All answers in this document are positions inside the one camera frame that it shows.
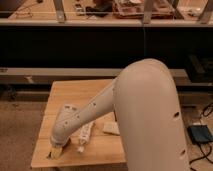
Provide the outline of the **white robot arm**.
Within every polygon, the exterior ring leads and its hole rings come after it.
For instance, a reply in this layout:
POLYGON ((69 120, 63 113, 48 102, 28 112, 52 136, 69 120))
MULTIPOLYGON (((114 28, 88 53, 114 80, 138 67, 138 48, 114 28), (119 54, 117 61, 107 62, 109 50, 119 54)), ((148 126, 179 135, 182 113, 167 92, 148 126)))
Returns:
POLYGON ((51 145, 65 146, 72 133, 110 112, 117 117, 128 171, 190 171, 179 97, 163 62, 134 62, 83 107, 63 107, 51 145))

